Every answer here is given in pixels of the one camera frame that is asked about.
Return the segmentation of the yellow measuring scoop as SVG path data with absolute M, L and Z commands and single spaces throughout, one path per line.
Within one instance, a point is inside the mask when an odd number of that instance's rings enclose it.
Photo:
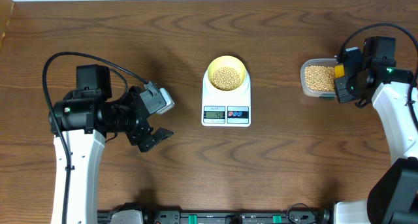
M 335 78 L 341 78 L 345 76 L 344 66 L 342 64 L 336 65 L 334 67 L 334 76 Z

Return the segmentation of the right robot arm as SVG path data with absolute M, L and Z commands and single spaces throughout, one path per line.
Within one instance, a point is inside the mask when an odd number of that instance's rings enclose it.
M 396 68 L 396 40 L 369 37 L 363 49 L 348 48 L 335 67 L 334 89 L 339 103 L 368 104 L 382 122 L 391 167 L 366 200 L 338 202 L 334 223 L 417 222 L 417 90 L 413 73 Z

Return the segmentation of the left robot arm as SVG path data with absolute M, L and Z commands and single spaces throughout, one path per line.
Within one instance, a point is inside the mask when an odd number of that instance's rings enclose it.
M 97 223 L 99 165 L 108 133 L 124 133 L 131 145 L 148 152 L 174 133 L 154 129 L 147 119 L 164 114 L 174 101 L 164 88 L 133 86 L 124 100 L 101 97 L 56 103 L 60 135 L 55 135 L 56 183 L 52 223 Z

